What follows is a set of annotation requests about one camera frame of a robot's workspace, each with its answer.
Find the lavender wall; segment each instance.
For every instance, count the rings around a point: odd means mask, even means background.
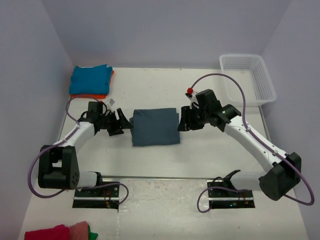
[[[0,239],[17,239],[27,171],[58,137],[73,65],[39,0],[0,1]]]
[[[290,0],[42,0],[74,64],[219,67],[261,54]]]
[[[319,0],[293,0],[262,54],[277,93],[276,102],[263,107],[271,139],[301,155],[302,173],[315,193],[315,205],[300,206],[310,239],[320,236],[319,13]],[[303,183],[295,193],[310,199]]]

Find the pink cloth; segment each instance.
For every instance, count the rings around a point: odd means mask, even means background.
[[[88,223],[86,221],[78,222],[70,228],[70,240],[88,240]]]

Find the green cloth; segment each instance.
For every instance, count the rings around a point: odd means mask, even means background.
[[[88,240],[96,240],[98,238],[98,233],[91,232],[90,226],[88,225]]]

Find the red cloth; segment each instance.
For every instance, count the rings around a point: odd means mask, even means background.
[[[70,230],[64,225],[58,225],[50,229],[27,231],[24,240],[69,240]]]

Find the red connector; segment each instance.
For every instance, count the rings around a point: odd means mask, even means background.
[[[188,94],[192,94],[192,93],[194,92],[194,90],[193,90],[191,87],[189,87],[186,92],[187,92]]]

